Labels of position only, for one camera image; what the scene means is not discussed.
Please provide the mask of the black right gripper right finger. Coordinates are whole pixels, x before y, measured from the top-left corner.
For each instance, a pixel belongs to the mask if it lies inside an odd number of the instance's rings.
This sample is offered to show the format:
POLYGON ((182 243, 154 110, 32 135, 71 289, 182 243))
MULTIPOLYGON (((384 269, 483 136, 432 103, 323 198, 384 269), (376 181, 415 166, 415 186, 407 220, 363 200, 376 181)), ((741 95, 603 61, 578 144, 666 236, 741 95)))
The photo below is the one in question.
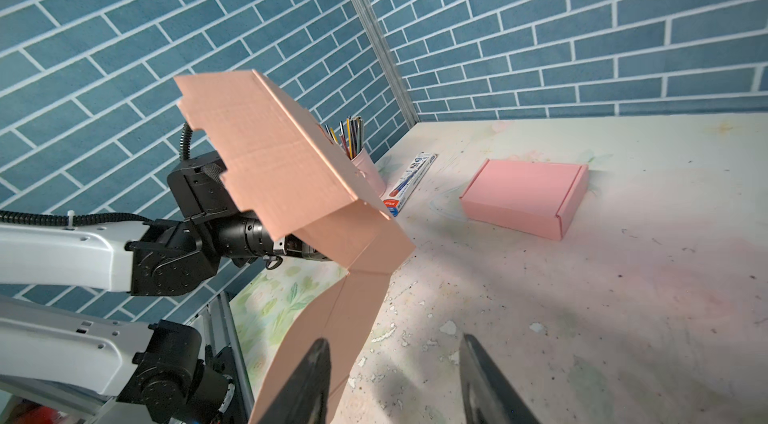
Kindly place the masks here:
POLYGON ((459 367, 464 414, 468 424, 539 424, 479 340, 463 336, 459 367))

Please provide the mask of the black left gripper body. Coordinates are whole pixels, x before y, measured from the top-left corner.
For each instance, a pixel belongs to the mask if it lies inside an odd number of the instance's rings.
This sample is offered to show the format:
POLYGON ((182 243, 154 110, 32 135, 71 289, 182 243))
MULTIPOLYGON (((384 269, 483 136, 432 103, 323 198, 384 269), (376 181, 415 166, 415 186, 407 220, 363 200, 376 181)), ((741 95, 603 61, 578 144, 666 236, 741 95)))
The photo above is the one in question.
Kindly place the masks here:
POLYGON ((286 258, 318 262, 329 261, 327 256, 293 234, 287 235, 273 244, 273 260, 282 262, 286 258))

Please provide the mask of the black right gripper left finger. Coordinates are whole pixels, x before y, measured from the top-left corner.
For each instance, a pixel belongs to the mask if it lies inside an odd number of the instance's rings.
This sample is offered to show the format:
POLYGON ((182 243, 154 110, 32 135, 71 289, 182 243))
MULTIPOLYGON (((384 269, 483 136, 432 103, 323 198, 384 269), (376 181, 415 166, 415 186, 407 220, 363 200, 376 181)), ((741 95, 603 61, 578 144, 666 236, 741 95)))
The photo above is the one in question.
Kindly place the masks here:
POLYGON ((328 414, 331 353, 317 339, 277 394, 259 424, 321 424, 328 414))

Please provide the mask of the tan cardboard box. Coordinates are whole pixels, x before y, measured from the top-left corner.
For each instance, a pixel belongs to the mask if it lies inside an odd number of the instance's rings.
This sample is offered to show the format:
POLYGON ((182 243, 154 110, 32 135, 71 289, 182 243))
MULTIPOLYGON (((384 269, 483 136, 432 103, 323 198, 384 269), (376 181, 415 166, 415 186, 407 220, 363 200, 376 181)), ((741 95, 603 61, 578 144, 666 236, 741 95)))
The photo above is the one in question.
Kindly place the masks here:
POLYGON ((379 194, 313 116, 255 71, 181 76, 180 111, 206 133, 225 165, 235 205, 274 239, 296 236, 345 270, 299 313, 256 391, 262 418, 318 339, 330 347, 329 405, 336 408, 384 303, 393 272, 414 244, 379 194))

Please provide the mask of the pink cardboard box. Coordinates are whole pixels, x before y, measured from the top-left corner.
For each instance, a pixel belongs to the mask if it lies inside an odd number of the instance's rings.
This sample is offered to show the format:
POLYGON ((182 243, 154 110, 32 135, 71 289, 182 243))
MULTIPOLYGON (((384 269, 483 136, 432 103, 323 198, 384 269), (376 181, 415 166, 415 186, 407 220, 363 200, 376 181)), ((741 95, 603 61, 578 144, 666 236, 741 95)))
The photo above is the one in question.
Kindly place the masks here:
POLYGON ((486 160, 459 200, 471 220, 560 241, 588 184, 586 165, 486 160))

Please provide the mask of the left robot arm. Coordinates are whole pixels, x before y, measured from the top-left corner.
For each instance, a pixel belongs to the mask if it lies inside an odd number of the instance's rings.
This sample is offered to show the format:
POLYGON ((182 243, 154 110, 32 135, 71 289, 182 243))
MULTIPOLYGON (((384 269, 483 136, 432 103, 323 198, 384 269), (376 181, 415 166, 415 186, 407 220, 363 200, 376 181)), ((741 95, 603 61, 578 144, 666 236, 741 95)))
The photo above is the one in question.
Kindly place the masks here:
POLYGON ((167 179, 176 220, 3 212, 2 374, 82 388, 154 423, 247 421, 233 347, 213 347, 188 319, 219 271, 320 253, 296 236, 273 239, 237 209, 224 170, 217 153, 181 152, 167 179))

